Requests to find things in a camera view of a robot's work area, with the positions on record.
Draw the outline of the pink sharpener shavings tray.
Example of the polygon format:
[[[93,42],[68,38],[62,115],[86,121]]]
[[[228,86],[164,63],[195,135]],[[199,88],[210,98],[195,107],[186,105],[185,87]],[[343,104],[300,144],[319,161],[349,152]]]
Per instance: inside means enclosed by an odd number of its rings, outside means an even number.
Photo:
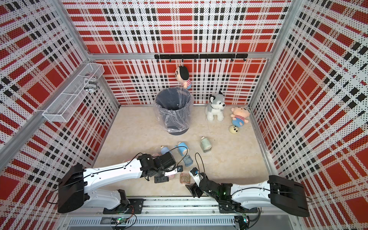
[[[185,184],[185,185],[188,185],[188,184],[191,184],[191,176],[189,173],[185,173],[185,172],[182,172],[180,173],[180,183],[181,184]]]

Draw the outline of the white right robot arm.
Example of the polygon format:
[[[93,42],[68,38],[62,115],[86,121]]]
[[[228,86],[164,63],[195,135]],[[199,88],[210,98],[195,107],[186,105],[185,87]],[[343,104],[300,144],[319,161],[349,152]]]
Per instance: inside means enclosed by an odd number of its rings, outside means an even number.
[[[194,183],[186,185],[192,197],[207,195],[215,199],[220,213],[255,213],[261,208],[276,207],[289,215],[310,216],[304,186],[277,175],[251,185],[218,184],[205,173],[197,173],[192,178]]]

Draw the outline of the bright blue pencil sharpener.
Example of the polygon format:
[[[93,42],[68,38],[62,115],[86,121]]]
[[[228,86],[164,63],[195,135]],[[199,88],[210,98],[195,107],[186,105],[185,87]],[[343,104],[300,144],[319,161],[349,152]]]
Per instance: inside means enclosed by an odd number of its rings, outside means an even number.
[[[180,153],[181,156],[186,156],[188,154],[188,146],[186,145],[185,142],[180,142],[178,143],[178,145],[176,146],[176,149],[178,150],[178,152]]]

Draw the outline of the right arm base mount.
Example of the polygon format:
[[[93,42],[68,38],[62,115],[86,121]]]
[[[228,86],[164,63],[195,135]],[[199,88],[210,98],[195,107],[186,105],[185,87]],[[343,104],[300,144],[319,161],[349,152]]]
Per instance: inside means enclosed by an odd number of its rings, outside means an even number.
[[[257,213],[258,208],[246,209],[235,201],[230,200],[219,200],[218,207],[220,213]]]

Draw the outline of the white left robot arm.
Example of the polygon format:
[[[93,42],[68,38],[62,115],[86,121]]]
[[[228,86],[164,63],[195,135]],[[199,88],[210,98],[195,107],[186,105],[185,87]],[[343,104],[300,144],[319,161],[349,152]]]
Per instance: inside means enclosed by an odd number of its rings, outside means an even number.
[[[77,164],[58,184],[57,211],[64,214],[79,208],[103,208],[107,214],[126,212],[132,204],[125,191],[107,191],[102,187],[128,179],[162,178],[176,167],[170,152],[156,157],[138,153],[128,162],[100,168],[83,168]]]

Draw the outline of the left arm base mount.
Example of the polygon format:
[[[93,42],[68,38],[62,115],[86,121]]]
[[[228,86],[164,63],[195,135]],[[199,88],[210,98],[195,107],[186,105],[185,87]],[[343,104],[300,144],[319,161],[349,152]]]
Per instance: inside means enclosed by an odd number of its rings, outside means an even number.
[[[142,209],[143,209],[143,202],[145,200],[144,199],[129,199],[127,200],[127,203],[123,203],[118,205],[116,208],[114,209],[106,209],[104,208],[103,210],[103,214],[108,215],[108,214],[128,214],[128,213],[133,213],[133,214],[141,214]]]

